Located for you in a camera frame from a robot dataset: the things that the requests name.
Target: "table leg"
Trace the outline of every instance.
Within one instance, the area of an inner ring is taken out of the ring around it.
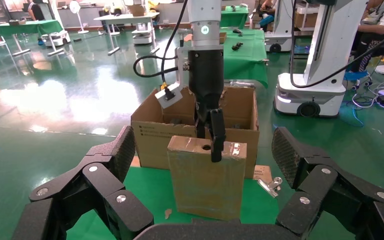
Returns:
[[[17,67],[16,61],[14,60],[13,55],[11,55],[11,51],[10,51],[10,48],[8,47],[8,44],[5,43],[5,47],[6,47],[6,50],[8,50],[8,53],[9,53],[9,56],[11,57],[12,62],[14,63],[15,69],[17,69],[18,75],[20,75],[19,68]]]
[[[55,54],[58,54],[58,53],[61,53],[62,51],[64,51],[63,47],[61,47],[60,49],[57,50],[55,48],[54,40],[52,40],[51,34],[49,33],[48,36],[49,36],[50,44],[52,44],[52,49],[53,49],[53,52],[50,52],[50,53],[47,54],[48,57],[50,57],[52,55],[55,55]]]
[[[151,28],[152,28],[152,31],[151,31],[151,39],[152,39],[152,51],[150,52],[151,54],[154,54],[156,53],[158,50],[160,50],[160,47],[157,47],[157,43],[155,41],[155,28],[154,26],[152,25],[152,18],[150,18],[150,21],[151,21]]]
[[[18,40],[18,38],[16,37],[15,34],[13,34],[12,37],[14,38],[15,44],[17,44],[17,47],[18,47],[18,50],[19,50],[19,52],[16,52],[16,53],[12,54],[13,57],[30,52],[30,49],[23,50],[21,48],[19,40]]]
[[[108,56],[111,56],[115,52],[120,50],[120,47],[114,48],[113,36],[111,36],[111,34],[110,34],[110,25],[109,24],[106,25],[106,29],[108,29],[108,37],[109,37],[109,41],[111,42],[111,47],[112,47],[112,50],[108,52]]]
[[[305,28],[306,26],[306,19],[307,19],[307,10],[309,9],[309,4],[305,4],[305,13],[304,13],[304,18],[302,19],[302,29]]]

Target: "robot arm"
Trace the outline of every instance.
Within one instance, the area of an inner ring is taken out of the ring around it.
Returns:
[[[192,47],[179,47],[176,83],[155,97],[163,108],[182,98],[183,75],[187,72],[189,89],[195,95],[194,121],[196,136],[205,138],[205,127],[211,135],[211,160],[222,159],[226,130],[223,110],[219,107],[224,87],[223,46],[220,46],[221,0],[191,0],[187,2],[192,28]]]

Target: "open cardboard box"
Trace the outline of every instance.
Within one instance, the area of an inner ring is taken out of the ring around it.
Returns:
[[[180,101],[162,109],[155,98],[156,93],[155,89],[131,115],[131,125],[140,165],[169,169],[167,146],[172,136],[196,138],[195,97],[185,87],[181,90],[183,98]],[[226,141],[247,144],[245,177],[252,179],[260,136],[255,90],[225,87],[219,105],[223,109]],[[171,123],[173,120],[180,120],[181,123]]]

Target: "green table cover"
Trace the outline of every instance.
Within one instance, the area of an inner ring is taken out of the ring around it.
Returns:
[[[243,29],[242,36],[232,30],[221,29],[227,33],[224,42],[224,79],[226,80],[256,80],[267,88],[266,64],[267,58],[264,45],[264,32],[259,29]],[[232,46],[237,42],[243,45],[236,51]]]
[[[57,20],[27,21],[25,24],[10,26],[9,23],[0,24],[0,35],[10,36],[13,34],[51,34],[63,30]]]
[[[243,29],[248,17],[248,8],[236,6],[236,11],[232,11],[231,6],[226,6],[226,10],[221,11],[221,27],[239,27]]]

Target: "window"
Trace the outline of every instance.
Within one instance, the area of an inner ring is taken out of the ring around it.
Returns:
[[[10,12],[23,11],[24,4],[28,4],[27,0],[5,0],[6,7]]]

